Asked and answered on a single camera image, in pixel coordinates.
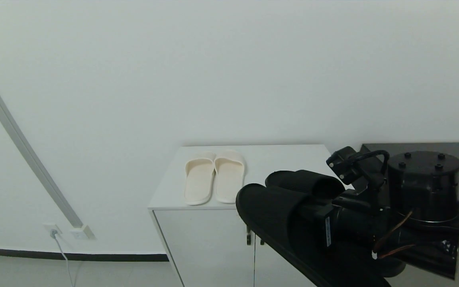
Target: cable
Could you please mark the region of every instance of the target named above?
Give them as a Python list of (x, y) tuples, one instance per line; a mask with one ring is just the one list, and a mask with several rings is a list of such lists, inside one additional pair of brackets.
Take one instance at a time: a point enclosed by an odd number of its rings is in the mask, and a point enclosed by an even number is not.
[(392, 235), (392, 233), (397, 230), (399, 227), (401, 227), (401, 225), (403, 225), (403, 223), (405, 223), (405, 221), (412, 215), (414, 211), (413, 210), (410, 210), (410, 212), (405, 216), (405, 218), (403, 218), (402, 221), (400, 221), (398, 224), (396, 224), (396, 226), (394, 226), (393, 229), (391, 229), (388, 233), (386, 233), (386, 235), (384, 235), (382, 238), (380, 238), (377, 243), (375, 244), (375, 246), (373, 247), (373, 252), (375, 253), (378, 253), (378, 251), (381, 249), (381, 247), (386, 243), (387, 239)]
[(381, 172), (381, 174), (385, 175), (386, 174), (386, 170), (387, 170), (387, 162), (388, 162), (388, 159), (390, 158), (390, 154), (387, 151), (383, 150), (383, 149), (379, 149), (377, 151), (368, 152), (368, 153), (365, 153), (365, 154), (362, 154), (362, 155), (359, 155), (359, 156), (355, 156), (355, 157), (350, 157), (350, 158), (346, 159), (346, 161), (348, 162), (349, 165), (353, 165), (357, 161), (360, 161), (360, 160), (363, 160), (363, 159), (366, 159), (366, 158), (371, 158), (371, 157), (374, 157), (374, 156), (377, 156), (377, 155), (383, 155), (384, 156), (384, 163), (382, 164), (382, 168), (380, 169), (380, 172)]
[(409, 245), (398, 247), (397, 249), (391, 250), (391, 251), (389, 251), (389, 252), (387, 252), (385, 254), (380, 254), (378, 256), (378, 259), (386, 258), (387, 256), (391, 256), (396, 252), (400, 252), (402, 250), (408, 249), (408, 248), (413, 247), (413, 246), (415, 246), (415, 244), (409, 244)]
[(63, 250), (61, 249), (61, 245), (60, 245), (58, 239), (56, 238), (56, 234), (58, 234), (58, 231), (56, 229), (51, 230), (51, 237), (56, 241), (56, 244), (58, 244), (58, 247), (60, 248), (61, 255), (63, 256), (63, 258), (65, 258), (65, 261), (67, 263), (67, 272), (69, 273), (69, 278), (71, 280), (71, 286), (75, 287), (74, 284), (73, 284), (73, 281), (72, 281), (72, 276), (70, 274), (69, 259), (67, 258), (67, 256), (63, 252)]

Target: black slipper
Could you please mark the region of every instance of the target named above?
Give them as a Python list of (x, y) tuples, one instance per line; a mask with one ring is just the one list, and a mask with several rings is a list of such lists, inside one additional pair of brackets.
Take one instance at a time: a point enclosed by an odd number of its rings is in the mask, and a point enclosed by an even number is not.
[(276, 171), (267, 176), (267, 187), (282, 187), (302, 191), (319, 198), (333, 199), (345, 191), (344, 185), (335, 177), (312, 171)]
[(244, 223), (317, 287), (390, 287), (370, 264), (371, 252), (335, 242), (332, 251), (317, 245), (316, 230), (296, 210), (309, 193), (248, 184), (237, 195)]

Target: black baseboard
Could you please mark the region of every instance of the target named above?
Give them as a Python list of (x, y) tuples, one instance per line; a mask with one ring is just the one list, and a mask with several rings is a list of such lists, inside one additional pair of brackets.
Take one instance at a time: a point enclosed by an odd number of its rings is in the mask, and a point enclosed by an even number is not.
[[(168, 262), (166, 254), (78, 254), (65, 253), (72, 261)], [(0, 256), (64, 260), (61, 253), (0, 249)]]

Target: white wall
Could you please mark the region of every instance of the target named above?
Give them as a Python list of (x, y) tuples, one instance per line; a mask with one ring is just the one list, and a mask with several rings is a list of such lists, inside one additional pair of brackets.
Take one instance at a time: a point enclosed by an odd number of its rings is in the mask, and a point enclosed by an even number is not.
[[(162, 252), (181, 145), (459, 141), (459, 1), (0, 1), (0, 93), (97, 236), (69, 252)], [(47, 196), (0, 127), (0, 247), (56, 250)]]

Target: wall outlet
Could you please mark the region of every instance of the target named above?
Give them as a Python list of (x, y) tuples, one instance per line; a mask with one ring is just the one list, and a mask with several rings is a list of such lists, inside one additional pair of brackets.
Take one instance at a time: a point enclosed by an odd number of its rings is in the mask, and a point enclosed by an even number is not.
[(71, 229), (71, 233), (75, 239), (79, 240), (89, 240), (95, 239), (95, 235), (91, 232), (91, 229), (88, 225), (84, 224), (81, 228)]
[(43, 227), (45, 228), (45, 230), (47, 230), (47, 233), (49, 233), (49, 235), (51, 234), (51, 230), (53, 229), (56, 229), (58, 231), (58, 234), (62, 233), (58, 225), (54, 223), (44, 223)]

